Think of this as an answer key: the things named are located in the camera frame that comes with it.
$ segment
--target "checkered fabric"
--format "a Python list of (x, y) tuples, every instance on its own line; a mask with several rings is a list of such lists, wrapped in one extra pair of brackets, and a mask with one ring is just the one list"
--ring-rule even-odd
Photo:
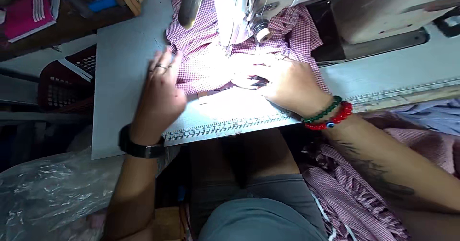
[[(426, 130), (388, 111), (367, 114), (364, 118), (448, 173), (458, 175), (454, 161), (460, 158), (459, 136)], [(405, 227), (388, 209), (385, 200), (336, 149), (322, 145), (316, 160), (328, 160), (329, 168), (312, 168), (307, 165), (299, 167), (310, 190), (318, 197), (332, 226), (337, 230), (334, 240), (351, 240), (345, 226), (352, 230), (359, 241), (410, 239)], [(331, 161), (335, 164), (332, 170)]]
[(214, 0), (202, 0), (195, 24), (185, 30), (178, 22), (181, 0), (172, 0), (173, 21), (166, 37), (173, 51), (184, 54), (176, 87), (186, 94), (209, 91), (229, 82), (237, 70), (258, 61), (258, 54), (275, 53), (310, 64), (319, 86), (328, 91), (311, 51), (322, 44), (308, 10), (303, 5), (283, 9), (270, 20), (273, 37), (256, 53), (254, 38), (233, 46), (221, 46)]

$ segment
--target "blue object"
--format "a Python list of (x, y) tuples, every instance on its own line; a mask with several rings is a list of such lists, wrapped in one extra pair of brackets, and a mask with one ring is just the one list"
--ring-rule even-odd
[(99, 12), (104, 9), (112, 8), (118, 5), (116, 0), (95, 0), (88, 4), (88, 8), (93, 12)]
[(177, 201), (178, 202), (183, 201), (186, 193), (187, 193), (187, 190), (185, 189), (185, 186), (180, 185), (177, 189)]

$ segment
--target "clear plastic sheet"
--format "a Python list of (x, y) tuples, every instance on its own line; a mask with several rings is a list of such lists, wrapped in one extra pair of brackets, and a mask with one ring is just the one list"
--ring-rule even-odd
[(84, 216), (107, 207), (122, 163), (89, 147), (0, 173), (0, 241), (96, 240)]

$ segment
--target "bracelet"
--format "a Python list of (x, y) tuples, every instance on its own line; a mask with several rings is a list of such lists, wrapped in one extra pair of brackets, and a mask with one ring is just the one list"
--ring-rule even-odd
[(331, 118), (327, 122), (312, 124), (312, 123), (305, 123), (305, 127), (309, 128), (310, 130), (319, 131), (325, 130), (327, 128), (332, 128), (336, 124), (340, 123), (341, 121), (345, 120), (348, 115), (352, 114), (353, 106), (351, 103), (348, 102), (341, 102), (342, 108), (340, 109), (339, 114), (336, 117)]
[(308, 119), (302, 118), (302, 121), (304, 123), (312, 123), (314, 121), (317, 121), (317, 120), (325, 117), (330, 112), (332, 112), (332, 110), (334, 110), (341, 102), (342, 102), (342, 97), (334, 96), (334, 101), (332, 102), (332, 104), (328, 108), (326, 108), (326, 110), (324, 110), (320, 114), (318, 114), (316, 116), (313, 116), (313, 117), (310, 117)]

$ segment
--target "wristwatch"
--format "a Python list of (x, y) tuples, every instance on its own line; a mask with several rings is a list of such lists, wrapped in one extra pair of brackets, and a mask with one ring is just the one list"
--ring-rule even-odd
[(118, 137), (118, 146), (131, 156), (138, 158), (158, 158), (165, 154), (165, 139), (160, 137), (160, 141), (153, 146), (142, 146), (135, 144), (129, 137), (129, 128), (131, 124), (124, 126)]

